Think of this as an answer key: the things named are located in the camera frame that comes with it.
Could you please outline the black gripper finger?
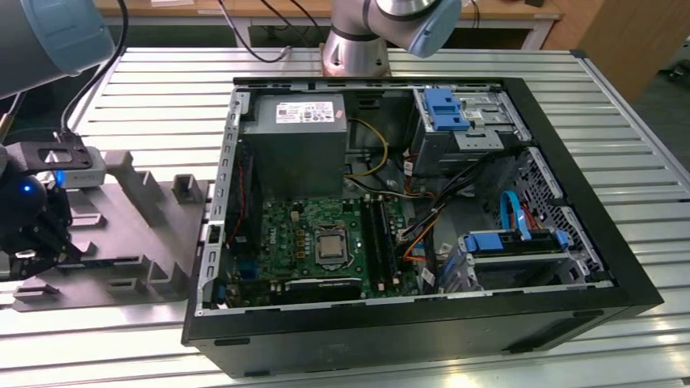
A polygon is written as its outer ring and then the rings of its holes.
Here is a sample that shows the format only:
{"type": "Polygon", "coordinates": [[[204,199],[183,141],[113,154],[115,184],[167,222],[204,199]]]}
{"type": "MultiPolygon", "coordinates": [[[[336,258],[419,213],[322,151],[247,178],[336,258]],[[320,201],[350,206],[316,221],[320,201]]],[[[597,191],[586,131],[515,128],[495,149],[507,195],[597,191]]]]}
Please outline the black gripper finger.
{"type": "Polygon", "coordinates": [[[9,279],[25,280],[56,265],[56,256],[36,251],[21,251],[9,256],[9,279]]]}
{"type": "Polygon", "coordinates": [[[71,233],[64,227],[52,230],[53,249],[60,259],[80,259],[81,251],[71,241],[71,233]]]}

